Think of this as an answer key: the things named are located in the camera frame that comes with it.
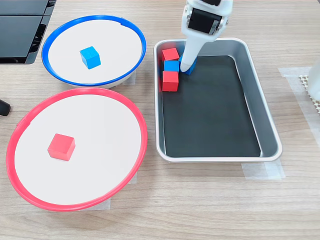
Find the red cube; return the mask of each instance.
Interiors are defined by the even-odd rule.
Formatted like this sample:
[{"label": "red cube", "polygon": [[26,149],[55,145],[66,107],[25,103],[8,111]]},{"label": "red cube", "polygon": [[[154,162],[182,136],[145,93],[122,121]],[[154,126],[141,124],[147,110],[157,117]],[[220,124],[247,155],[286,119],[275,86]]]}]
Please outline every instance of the red cube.
[{"label": "red cube", "polygon": [[69,161],[75,147],[73,137],[56,133],[50,143],[48,152],[52,158]]},{"label": "red cube", "polygon": [[163,71],[163,92],[176,92],[179,85],[179,74],[177,71]]},{"label": "red cube", "polygon": [[162,50],[163,60],[164,61],[172,61],[179,59],[179,53],[176,48],[169,48]]}]

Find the cube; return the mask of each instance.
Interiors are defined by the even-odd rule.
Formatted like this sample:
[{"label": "cube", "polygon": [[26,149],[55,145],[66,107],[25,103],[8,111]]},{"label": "cube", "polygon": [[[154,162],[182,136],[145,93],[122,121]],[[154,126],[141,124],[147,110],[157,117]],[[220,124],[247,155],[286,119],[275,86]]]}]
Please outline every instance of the cube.
[{"label": "cube", "polygon": [[164,70],[169,72],[179,72],[179,61],[164,61]]},{"label": "cube", "polygon": [[[179,58],[179,68],[181,65],[182,56]],[[184,74],[190,75],[194,71],[196,63],[197,63],[197,59],[194,60],[192,66],[187,71],[185,71]]]},{"label": "cube", "polygon": [[50,157],[69,161],[76,147],[75,139],[70,136],[65,136],[56,133],[50,143],[48,152]]},{"label": "cube", "polygon": [[82,62],[88,69],[93,69],[101,64],[100,56],[93,46],[80,51]]},{"label": "cube", "polygon": [[169,49],[162,50],[162,55],[163,55],[164,61],[179,59],[179,53],[176,48],[169,48]]},{"label": "cube", "polygon": [[176,92],[179,85],[179,73],[177,71],[163,71],[162,72],[162,91]]}]

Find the table surface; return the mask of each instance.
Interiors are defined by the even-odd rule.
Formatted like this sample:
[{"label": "table surface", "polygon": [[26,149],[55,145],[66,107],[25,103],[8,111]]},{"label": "table surface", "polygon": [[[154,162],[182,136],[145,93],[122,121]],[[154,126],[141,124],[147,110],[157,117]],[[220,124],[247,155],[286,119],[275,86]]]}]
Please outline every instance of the table surface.
[{"label": "table surface", "polygon": [[136,85],[113,90],[131,99],[148,126],[148,150],[137,183],[111,198],[110,210],[49,212],[12,187],[6,148],[21,118],[46,98],[72,87],[44,68],[0,65],[0,99],[12,105],[0,118],[0,239],[39,240],[318,240],[320,149],[287,80],[278,68],[312,66],[320,56],[316,0],[237,0],[222,37],[244,40],[251,51],[282,144],[282,180],[246,180],[239,163],[167,163],[156,152],[153,47],[184,38],[185,0],[67,1],[56,3],[45,38],[72,19],[124,17],[145,34],[147,53]]}]

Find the red rim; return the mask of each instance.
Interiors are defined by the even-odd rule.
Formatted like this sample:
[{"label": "red rim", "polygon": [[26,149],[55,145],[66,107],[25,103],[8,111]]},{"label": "red rim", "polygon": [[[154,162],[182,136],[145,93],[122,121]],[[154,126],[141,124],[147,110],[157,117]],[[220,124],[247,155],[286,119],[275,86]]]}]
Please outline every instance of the red rim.
[{"label": "red rim", "polygon": [[[120,103],[124,104],[127,106],[134,116],[136,117],[138,124],[140,126],[140,131],[141,131],[141,146],[140,146],[140,152],[137,157],[137,160],[129,172],[129,174],[120,182],[114,189],[106,193],[105,195],[98,197],[94,200],[87,201],[84,203],[79,203],[79,204],[73,204],[73,205],[59,205],[59,204],[53,204],[53,203],[48,203],[45,201],[40,200],[39,198],[33,196],[30,192],[27,191],[27,189],[22,185],[20,182],[16,168],[15,168],[15,152],[16,152],[16,147],[18,144],[18,141],[23,134],[23,132],[27,129],[29,126],[30,122],[45,108],[50,106],[51,104],[71,97],[71,96],[76,96],[76,95],[101,95],[105,97],[109,97],[112,99],[115,99],[119,101]],[[115,91],[111,91],[108,89],[103,89],[103,88],[96,88],[96,87],[86,87],[86,88],[76,88],[76,89],[71,89],[68,91],[61,92],[57,95],[54,95],[40,104],[38,104],[35,108],[33,108],[18,124],[16,129],[14,130],[8,147],[6,151],[6,170],[8,177],[10,179],[11,184],[13,185],[14,189],[18,192],[18,194],[23,197],[26,201],[29,203],[50,211],[58,211],[58,212],[69,212],[69,211],[76,211],[76,210],[81,210],[81,209],[86,209],[89,207],[92,207],[94,205],[97,205],[99,203],[102,203],[103,201],[109,199],[113,195],[115,195],[117,192],[119,192],[131,179],[132,177],[136,174],[138,171],[140,165],[143,162],[144,156],[147,151],[147,145],[148,145],[148,131],[147,131],[147,125],[145,122],[145,119],[138,109],[138,107],[128,98],[125,96],[121,95],[120,93],[117,93]]]}]

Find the masking tape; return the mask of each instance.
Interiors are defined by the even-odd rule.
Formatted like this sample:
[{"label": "masking tape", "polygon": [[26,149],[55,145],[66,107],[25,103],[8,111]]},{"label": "masking tape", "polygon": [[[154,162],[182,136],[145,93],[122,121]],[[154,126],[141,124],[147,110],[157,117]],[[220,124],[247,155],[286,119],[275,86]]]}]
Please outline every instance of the masking tape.
[{"label": "masking tape", "polygon": [[320,117],[315,103],[312,101],[300,76],[307,76],[311,67],[285,67],[279,68],[280,73],[285,77],[292,89],[293,94],[303,112],[310,130],[320,147]]},{"label": "masking tape", "polygon": [[[137,183],[137,172],[135,173],[135,175],[133,176],[133,178],[130,180],[130,182],[128,182],[128,184],[136,184]],[[110,209],[110,205],[111,205],[111,198],[95,205],[92,207],[88,207],[86,209],[82,209],[80,211],[98,211],[98,210],[109,210]]]},{"label": "masking tape", "polygon": [[242,163],[246,180],[281,180],[286,177],[280,159],[263,163]]},{"label": "masking tape", "polygon": [[132,75],[125,80],[122,84],[123,85],[135,85],[136,84],[136,76],[137,76],[137,70],[135,70]]}]

